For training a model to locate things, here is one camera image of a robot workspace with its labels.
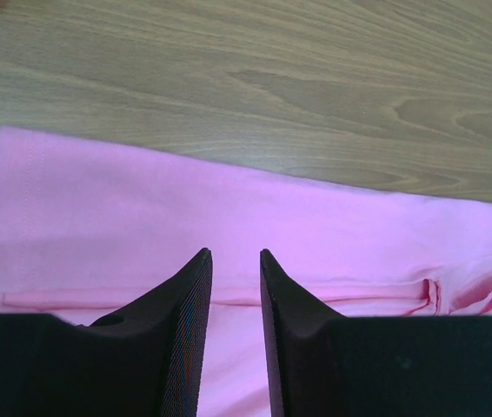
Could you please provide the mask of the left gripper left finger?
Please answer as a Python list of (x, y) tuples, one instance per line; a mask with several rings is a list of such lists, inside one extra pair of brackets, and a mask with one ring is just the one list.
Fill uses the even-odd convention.
[(175, 275), (95, 320), (101, 416), (194, 416), (197, 412), (212, 289), (212, 257), (201, 249)]

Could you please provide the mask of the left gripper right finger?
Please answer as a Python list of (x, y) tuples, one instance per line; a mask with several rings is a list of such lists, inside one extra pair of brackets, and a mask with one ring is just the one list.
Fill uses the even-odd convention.
[(273, 416), (344, 416), (336, 351), (327, 325), (341, 316), (260, 254), (263, 335)]

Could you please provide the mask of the pink t shirt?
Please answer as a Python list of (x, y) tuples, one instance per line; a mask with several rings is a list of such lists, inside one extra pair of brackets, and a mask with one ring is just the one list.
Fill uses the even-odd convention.
[(492, 204), (0, 129), (0, 313), (90, 324), (200, 249), (201, 416), (267, 416), (260, 253), (347, 316), (492, 315)]

